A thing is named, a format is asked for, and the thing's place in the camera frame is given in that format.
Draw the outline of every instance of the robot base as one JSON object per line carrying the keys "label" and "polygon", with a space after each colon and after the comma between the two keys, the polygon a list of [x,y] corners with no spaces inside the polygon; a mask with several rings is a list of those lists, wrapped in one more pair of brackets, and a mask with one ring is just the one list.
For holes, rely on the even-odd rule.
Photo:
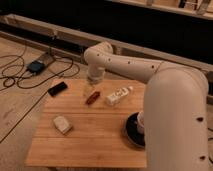
{"label": "robot base", "polygon": [[137,116],[138,113],[134,113],[127,119],[125,130],[131,143],[140,148],[145,148],[144,134],[137,130]]}

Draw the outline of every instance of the power adapter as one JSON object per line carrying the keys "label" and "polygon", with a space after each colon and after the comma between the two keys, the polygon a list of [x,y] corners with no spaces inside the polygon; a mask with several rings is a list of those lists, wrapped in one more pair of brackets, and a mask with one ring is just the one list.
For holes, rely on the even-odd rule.
{"label": "power adapter", "polygon": [[38,59],[31,62],[27,66],[27,71],[37,75],[41,73],[44,69],[46,69],[54,61],[55,61],[55,58],[52,55],[49,55],[48,53],[44,53]]}
{"label": "power adapter", "polygon": [[27,66],[27,71],[39,74],[45,69],[45,65],[39,61],[33,61]]}

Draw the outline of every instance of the cable on floor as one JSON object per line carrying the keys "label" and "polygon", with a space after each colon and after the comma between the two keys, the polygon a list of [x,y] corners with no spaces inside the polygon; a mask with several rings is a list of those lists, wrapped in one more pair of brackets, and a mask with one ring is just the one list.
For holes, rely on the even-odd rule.
{"label": "cable on floor", "polygon": [[34,109],[34,107],[43,99],[43,97],[47,94],[45,91],[41,97],[33,104],[33,106],[19,119],[19,121],[10,129],[10,131],[0,140],[0,144],[11,134],[11,132],[19,125],[19,123]]}

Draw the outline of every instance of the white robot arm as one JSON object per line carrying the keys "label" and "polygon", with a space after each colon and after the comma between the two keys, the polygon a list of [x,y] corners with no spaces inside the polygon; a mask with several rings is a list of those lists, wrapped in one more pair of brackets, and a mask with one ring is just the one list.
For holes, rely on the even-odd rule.
{"label": "white robot arm", "polygon": [[84,57],[92,83],[103,79],[105,68],[147,83],[143,105],[149,171],[208,170],[208,82],[199,70],[114,55],[107,42],[88,48]]}

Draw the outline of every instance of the small package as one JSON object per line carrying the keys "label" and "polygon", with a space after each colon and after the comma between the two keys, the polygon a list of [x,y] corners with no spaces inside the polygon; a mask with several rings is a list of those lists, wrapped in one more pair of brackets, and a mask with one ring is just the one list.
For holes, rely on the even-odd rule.
{"label": "small package", "polygon": [[55,127],[62,133],[66,134],[73,126],[72,124],[63,116],[57,116],[54,120]]}

